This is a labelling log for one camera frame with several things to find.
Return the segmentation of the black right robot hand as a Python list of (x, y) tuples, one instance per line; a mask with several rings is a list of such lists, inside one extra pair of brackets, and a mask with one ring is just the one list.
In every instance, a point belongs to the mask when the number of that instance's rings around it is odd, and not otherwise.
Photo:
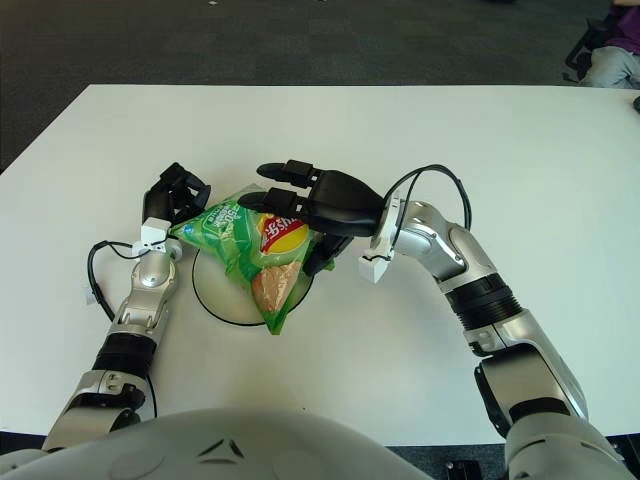
[(242, 195), (240, 206), (259, 213), (298, 219), (321, 235), (307, 256), (303, 271), (313, 277), (338, 256), (355, 237), (372, 237), (385, 200), (364, 182), (337, 170), (289, 160), (257, 168), (263, 177), (307, 189), (309, 195), (271, 188)]

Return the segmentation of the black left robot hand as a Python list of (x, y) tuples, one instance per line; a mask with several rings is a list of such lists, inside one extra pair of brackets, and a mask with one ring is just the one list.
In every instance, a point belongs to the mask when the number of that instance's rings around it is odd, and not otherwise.
[(177, 162), (159, 176), (143, 197), (142, 222), (148, 218), (181, 224), (201, 214), (206, 207), (211, 186)]

